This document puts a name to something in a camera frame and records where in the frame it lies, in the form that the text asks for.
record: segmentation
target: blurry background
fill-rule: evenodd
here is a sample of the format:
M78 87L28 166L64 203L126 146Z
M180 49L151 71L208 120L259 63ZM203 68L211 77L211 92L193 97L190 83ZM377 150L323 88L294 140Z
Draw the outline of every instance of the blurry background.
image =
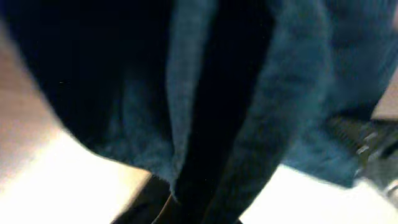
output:
M0 223L109 224L149 173L95 156L76 142L6 37L0 27ZM374 117L398 119L398 75ZM364 181L346 190L280 166L241 219L396 224L398 211Z

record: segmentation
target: wooden floor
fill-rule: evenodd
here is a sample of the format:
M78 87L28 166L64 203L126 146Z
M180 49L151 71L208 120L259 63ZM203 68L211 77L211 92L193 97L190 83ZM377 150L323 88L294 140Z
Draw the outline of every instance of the wooden floor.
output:
M109 224L148 173L78 144L0 34L0 223ZM398 114L387 108L376 116ZM280 166L242 221L396 224L398 213L364 182L345 190Z

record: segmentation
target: garment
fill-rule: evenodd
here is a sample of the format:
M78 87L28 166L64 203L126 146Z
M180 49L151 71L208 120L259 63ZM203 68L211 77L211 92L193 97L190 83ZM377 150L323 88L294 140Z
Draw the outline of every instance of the garment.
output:
M1 9L71 133L170 183L182 223L210 224L234 223L285 151L286 164L349 185L358 163L322 124L362 116L355 109L382 95L397 62L395 5L2 0Z

